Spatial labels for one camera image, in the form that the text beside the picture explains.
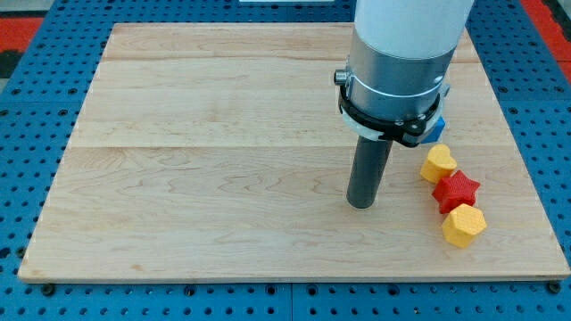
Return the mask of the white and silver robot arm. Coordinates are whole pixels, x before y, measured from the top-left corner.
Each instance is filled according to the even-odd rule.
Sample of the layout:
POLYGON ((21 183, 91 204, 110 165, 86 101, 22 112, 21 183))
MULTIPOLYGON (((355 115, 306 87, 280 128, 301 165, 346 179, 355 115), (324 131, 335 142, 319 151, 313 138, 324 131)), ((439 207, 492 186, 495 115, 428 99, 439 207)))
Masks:
POLYGON ((358 0, 343 97, 374 119, 409 120, 438 96, 473 0, 358 0))

